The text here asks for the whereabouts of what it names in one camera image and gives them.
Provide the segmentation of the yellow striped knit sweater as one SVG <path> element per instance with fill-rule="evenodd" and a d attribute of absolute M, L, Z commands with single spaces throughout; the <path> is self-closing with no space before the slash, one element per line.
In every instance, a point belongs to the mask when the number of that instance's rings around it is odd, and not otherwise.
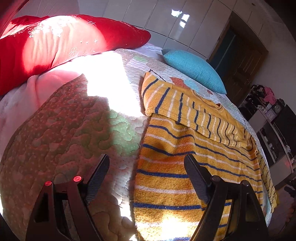
<path fill-rule="evenodd" d="M 133 215 L 140 240 L 190 240 L 211 193 L 194 174 L 228 184 L 247 181 L 264 215 L 278 205 L 256 137 L 220 103 L 184 84 L 145 73 L 141 87 L 149 122 L 139 153 Z"/>

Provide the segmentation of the cluttered shelf unit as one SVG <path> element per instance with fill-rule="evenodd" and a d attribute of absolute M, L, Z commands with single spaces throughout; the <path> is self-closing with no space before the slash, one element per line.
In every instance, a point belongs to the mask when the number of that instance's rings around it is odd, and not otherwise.
<path fill-rule="evenodd" d="M 275 188 L 281 189 L 295 178 L 293 147 L 283 133 L 285 121 L 290 120 L 290 108 L 282 99 L 276 99 L 269 87 L 254 84 L 239 110 L 259 139 Z"/>

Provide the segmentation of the patchwork heart quilt bedspread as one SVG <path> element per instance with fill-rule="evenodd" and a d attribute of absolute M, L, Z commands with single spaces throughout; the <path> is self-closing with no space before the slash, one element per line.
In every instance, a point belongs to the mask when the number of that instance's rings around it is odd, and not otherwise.
<path fill-rule="evenodd" d="M 102 154 L 109 156 L 110 167 L 101 190 L 90 202 L 91 216 L 105 240 L 140 240 L 133 196 L 139 153 L 149 122 L 140 93 L 149 71 L 222 104 L 256 137 L 224 94 L 132 50 L 79 57 L 54 70 L 82 74 L 57 89 L 19 126 L 1 155 L 3 216 L 20 240 L 25 239 L 34 202 L 44 183 L 60 184 L 76 175 L 83 176 Z"/>

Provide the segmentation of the pink fleece blanket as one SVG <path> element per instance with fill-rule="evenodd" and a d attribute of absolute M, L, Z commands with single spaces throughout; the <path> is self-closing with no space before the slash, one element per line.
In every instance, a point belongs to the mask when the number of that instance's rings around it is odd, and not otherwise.
<path fill-rule="evenodd" d="M 30 77 L 1 99 L 1 155 L 16 129 L 23 124 L 62 85 L 82 72 L 50 70 Z"/>

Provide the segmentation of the turquoise knit cushion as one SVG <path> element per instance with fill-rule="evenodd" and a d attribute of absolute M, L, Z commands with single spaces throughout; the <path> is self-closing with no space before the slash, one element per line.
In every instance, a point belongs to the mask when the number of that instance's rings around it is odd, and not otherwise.
<path fill-rule="evenodd" d="M 183 50 L 162 49 L 165 62 L 204 87 L 227 94 L 225 86 L 213 67 L 202 58 Z"/>

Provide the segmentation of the dark wooden door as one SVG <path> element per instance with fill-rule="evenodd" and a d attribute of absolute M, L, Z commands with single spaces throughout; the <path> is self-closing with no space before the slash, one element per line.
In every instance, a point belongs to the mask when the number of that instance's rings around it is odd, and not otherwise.
<path fill-rule="evenodd" d="M 236 106 L 247 97 L 268 51 L 256 33 L 235 12 L 207 60 L 223 81 L 227 97 Z"/>

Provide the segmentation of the red plush pillow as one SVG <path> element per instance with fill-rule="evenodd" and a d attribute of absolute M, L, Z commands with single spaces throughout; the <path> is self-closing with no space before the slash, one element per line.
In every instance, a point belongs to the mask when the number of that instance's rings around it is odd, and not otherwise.
<path fill-rule="evenodd" d="M 76 57 L 145 45 L 150 32 L 89 15 L 22 16 L 1 36 L 1 95 Z"/>

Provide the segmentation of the white glossy wardrobe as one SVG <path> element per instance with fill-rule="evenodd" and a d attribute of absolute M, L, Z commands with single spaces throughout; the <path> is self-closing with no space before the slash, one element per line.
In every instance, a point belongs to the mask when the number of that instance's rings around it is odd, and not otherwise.
<path fill-rule="evenodd" d="M 230 17 L 250 27 L 268 48 L 271 32 L 251 1 L 79 1 L 82 14 L 103 16 L 148 30 L 150 43 L 209 59 Z"/>

